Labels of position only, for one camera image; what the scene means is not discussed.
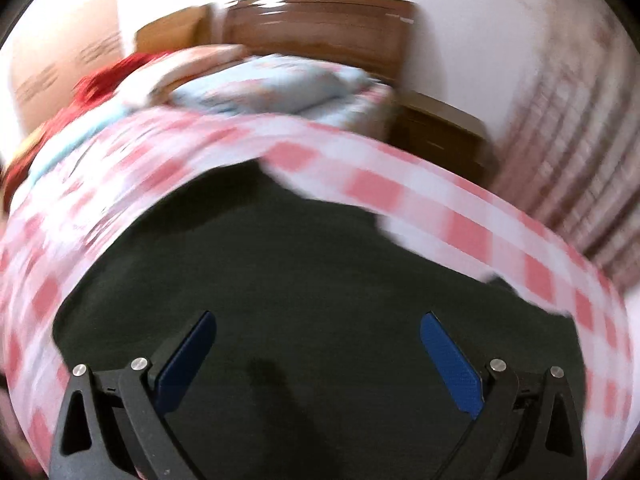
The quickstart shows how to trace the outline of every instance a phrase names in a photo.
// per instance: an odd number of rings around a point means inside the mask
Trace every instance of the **wooden cabinet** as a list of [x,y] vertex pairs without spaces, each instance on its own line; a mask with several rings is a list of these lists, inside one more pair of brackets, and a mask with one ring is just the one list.
[[482,121],[418,92],[400,95],[389,143],[479,185],[497,169]]

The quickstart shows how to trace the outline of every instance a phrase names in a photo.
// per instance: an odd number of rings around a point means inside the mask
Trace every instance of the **plaid curtain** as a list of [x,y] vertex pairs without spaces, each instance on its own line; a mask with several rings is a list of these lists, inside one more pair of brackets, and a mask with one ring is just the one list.
[[491,190],[624,292],[640,282],[640,54],[603,0],[553,0]]

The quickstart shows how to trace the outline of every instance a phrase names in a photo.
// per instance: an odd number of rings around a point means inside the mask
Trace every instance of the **metal screw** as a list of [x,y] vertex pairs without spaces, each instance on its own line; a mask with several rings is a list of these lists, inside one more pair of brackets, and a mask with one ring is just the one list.
[[148,364],[149,361],[147,361],[145,358],[138,357],[136,359],[133,359],[133,361],[131,362],[131,368],[132,370],[140,371],[144,370]]
[[76,365],[74,368],[74,375],[76,377],[81,377],[86,373],[86,365]]
[[562,379],[564,377],[564,370],[559,366],[552,366],[550,371],[551,375],[556,379]]
[[507,369],[507,363],[505,363],[502,359],[491,359],[489,366],[494,372],[503,372]]

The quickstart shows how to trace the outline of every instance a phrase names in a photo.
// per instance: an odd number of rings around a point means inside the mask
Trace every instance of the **brown headboard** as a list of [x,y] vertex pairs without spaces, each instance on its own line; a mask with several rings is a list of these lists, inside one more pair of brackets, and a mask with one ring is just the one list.
[[404,0],[242,0],[226,6],[222,41],[357,66],[397,85],[413,22]]

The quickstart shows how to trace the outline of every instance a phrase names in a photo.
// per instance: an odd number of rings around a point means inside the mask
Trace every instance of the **dark green cloth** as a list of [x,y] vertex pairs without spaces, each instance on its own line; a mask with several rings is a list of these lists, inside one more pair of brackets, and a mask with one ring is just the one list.
[[69,368],[121,368],[207,309],[216,343],[168,422],[211,480],[429,478],[470,420],[421,345],[430,310],[488,358],[561,366],[582,411],[571,319],[400,248],[372,214],[301,198],[255,162],[145,213],[53,335]]

